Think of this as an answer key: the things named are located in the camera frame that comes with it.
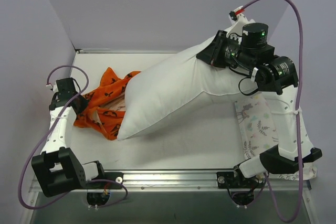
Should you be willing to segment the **orange black patterned pillowcase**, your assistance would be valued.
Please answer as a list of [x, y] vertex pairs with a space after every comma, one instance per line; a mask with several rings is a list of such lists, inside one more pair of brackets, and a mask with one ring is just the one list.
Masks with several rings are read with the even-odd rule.
[[91, 128], [108, 140], [116, 140], [125, 116], [127, 84], [139, 73], [139, 71], [132, 71], [124, 78], [119, 78], [112, 68], [107, 68], [99, 86], [84, 95], [88, 106], [77, 116], [74, 126]]

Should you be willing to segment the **white pillow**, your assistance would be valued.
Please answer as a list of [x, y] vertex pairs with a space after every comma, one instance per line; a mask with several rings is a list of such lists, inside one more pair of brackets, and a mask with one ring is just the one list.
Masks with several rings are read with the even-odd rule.
[[250, 80], [196, 58], [213, 40], [210, 37], [131, 78], [125, 90], [119, 141], [153, 133], [194, 110], [232, 103], [256, 90]]

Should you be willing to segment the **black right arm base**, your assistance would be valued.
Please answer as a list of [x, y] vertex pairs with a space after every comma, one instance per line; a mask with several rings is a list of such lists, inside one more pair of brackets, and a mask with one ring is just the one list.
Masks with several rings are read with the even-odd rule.
[[216, 179], [217, 188], [225, 189], [236, 207], [244, 209], [255, 202], [266, 185], [263, 176], [245, 178], [237, 166], [216, 172]]

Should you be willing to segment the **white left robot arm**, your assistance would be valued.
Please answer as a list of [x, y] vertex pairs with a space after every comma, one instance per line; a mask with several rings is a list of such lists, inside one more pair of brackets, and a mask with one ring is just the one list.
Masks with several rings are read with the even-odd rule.
[[88, 101], [81, 95], [69, 105], [66, 104], [77, 94], [76, 83], [73, 78], [56, 81], [49, 105], [51, 132], [47, 135], [41, 153], [31, 160], [35, 176], [46, 197], [83, 189], [87, 182], [94, 188], [100, 188], [106, 183], [106, 174], [99, 161], [82, 164], [69, 147], [73, 124], [88, 106]]

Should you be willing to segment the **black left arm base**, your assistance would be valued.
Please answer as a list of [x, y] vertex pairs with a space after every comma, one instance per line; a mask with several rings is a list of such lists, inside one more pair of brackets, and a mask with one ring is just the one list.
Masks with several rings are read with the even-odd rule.
[[[101, 192], [87, 192], [86, 203], [92, 208], [104, 208], [120, 203], [127, 199], [128, 190], [123, 185], [124, 173], [121, 171], [109, 172], [105, 170], [99, 161], [84, 163], [86, 177], [85, 189], [99, 189]], [[112, 201], [114, 190], [124, 190], [122, 198]]]

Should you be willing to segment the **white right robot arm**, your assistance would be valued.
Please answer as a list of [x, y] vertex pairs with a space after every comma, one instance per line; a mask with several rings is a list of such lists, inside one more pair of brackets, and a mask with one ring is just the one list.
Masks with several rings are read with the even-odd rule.
[[274, 114], [278, 143], [235, 167], [233, 181], [239, 187], [264, 172], [293, 174], [305, 163], [322, 157], [322, 150], [314, 147], [305, 135], [297, 101], [300, 88], [295, 64], [288, 57], [275, 55], [274, 47], [267, 43], [267, 35], [268, 25], [264, 23], [244, 24], [239, 34], [233, 28], [219, 30], [213, 41], [196, 55], [213, 67], [244, 69], [244, 77], [257, 85], [256, 90], [246, 95], [261, 92]]

